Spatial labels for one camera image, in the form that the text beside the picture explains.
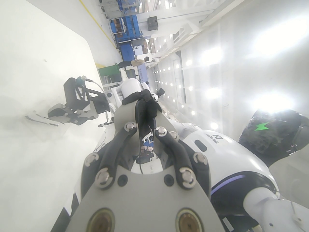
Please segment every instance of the sign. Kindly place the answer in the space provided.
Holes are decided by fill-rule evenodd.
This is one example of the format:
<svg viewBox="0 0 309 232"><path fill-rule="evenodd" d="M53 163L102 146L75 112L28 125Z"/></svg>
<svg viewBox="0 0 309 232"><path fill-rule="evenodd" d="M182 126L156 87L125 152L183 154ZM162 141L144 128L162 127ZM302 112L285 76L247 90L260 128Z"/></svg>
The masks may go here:
<svg viewBox="0 0 309 232"><path fill-rule="evenodd" d="M138 75L140 78L140 82L142 83L142 82L148 81L146 65L142 64L142 65L139 65L137 68L138 68Z"/></svg>

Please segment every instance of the metal bolt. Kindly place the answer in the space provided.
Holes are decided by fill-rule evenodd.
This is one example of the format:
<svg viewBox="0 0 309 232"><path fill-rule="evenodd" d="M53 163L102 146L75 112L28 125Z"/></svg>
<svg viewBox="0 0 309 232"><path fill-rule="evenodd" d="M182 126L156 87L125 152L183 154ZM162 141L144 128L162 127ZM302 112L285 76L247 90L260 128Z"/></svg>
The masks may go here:
<svg viewBox="0 0 309 232"><path fill-rule="evenodd" d="M132 130L135 127L136 127L136 124L134 122L128 122L128 123L125 124L125 130L127 132L129 132L130 130Z"/></svg>
<svg viewBox="0 0 309 232"><path fill-rule="evenodd" d="M85 161L84 161L84 165L86 167L90 167L91 163L94 162L94 161L97 161L99 158L98 154L96 152L93 152L93 153L90 153L86 158L85 158Z"/></svg>
<svg viewBox="0 0 309 232"><path fill-rule="evenodd" d="M158 131L160 137L166 136L168 133L164 127L157 127L156 130Z"/></svg>
<svg viewBox="0 0 309 232"><path fill-rule="evenodd" d="M196 183L194 172L188 167L181 167L179 171L182 173L182 185L187 189L193 188Z"/></svg>
<svg viewBox="0 0 309 232"><path fill-rule="evenodd" d="M177 135L177 133L176 133L175 131L171 131L171 132L170 132L170 135L171 135L175 140L178 139L178 135Z"/></svg>
<svg viewBox="0 0 309 232"><path fill-rule="evenodd" d="M185 171L182 174L182 179L184 182L191 183L193 181L192 174L189 171Z"/></svg>
<svg viewBox="0 0 309 232"><path fill-rule="evenodd" d="M207 165L207 163L208 163L208 160L207 160L207 158L203 155L203 153L201 153L201 152L195 152L194 154L193 154L193 159L194 159L194 161L196 162L196 163L204 163L205 165Z"/></svg>
<svg viewBox="0 0 309 232"><path fill-rule="evenodd" d="M109 175L107 170L108 168L105 167L96 174L95 185L100 189L106 188L112 182L113 178Z"/></svg>

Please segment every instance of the cable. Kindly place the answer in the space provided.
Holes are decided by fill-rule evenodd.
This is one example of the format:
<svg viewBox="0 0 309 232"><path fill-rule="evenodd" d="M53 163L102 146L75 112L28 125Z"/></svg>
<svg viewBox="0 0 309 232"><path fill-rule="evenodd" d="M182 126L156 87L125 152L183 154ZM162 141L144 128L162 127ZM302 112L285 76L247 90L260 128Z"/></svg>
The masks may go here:
<svg viewBox="0 0 309 232"><path fill-rule="evenodd" d="M139 145L139 169L140 169L140 172L141 172L141 174L143 174L143 169L141 168L141 139L139 140L139 142L140 142L140 145Z"/></svg>

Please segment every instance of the black cable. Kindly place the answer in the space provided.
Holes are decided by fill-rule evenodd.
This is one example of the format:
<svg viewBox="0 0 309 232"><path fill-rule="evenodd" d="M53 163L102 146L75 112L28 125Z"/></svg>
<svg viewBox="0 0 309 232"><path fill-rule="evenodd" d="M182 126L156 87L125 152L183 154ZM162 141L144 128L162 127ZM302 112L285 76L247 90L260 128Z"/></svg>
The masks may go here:
<svg viewBox="0 0 309 232"><path fill-rule="evenodd" d="M103 142L100 144L100 146L96 148L97 152L98 152L98 150L100 150L103 147L104 141L106 140L106 137L107 137L106 131L104 131L104 133L105 133L105 138L104 138Z"/></svg>
<svg viewBox="0 0 309 232"><path fill-rule="evenodd" d="M139 169L140 169L140 172L141 172L141 174L143 174L143 169L141 168L141 139L140 139L140 145L139 145Z"/></svg>

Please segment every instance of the floor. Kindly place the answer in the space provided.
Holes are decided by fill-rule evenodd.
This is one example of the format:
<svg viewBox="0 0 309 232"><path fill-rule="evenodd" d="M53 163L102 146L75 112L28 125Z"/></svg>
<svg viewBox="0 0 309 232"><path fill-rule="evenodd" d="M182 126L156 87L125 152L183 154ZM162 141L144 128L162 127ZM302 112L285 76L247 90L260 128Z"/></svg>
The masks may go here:
<svg viewBox="0 0 309 232"><path fill-rule="evenodd" d="M99 26L79 0L26 0L61 24L70 28L88 42L94 61L100 65L114 65L122 61L115 48L107 19L98 0L81 0Z"/></svg>
<svg viewBox="0 0 309 232"><path fill-rule="evenodd" d="M100 22L95 1L83 1ZM69 77L99 83L95 62L120 55L78 0L1 0L0 11L0 231L50 231L106 118L56 127L26 116L65 104Z"/></svg>

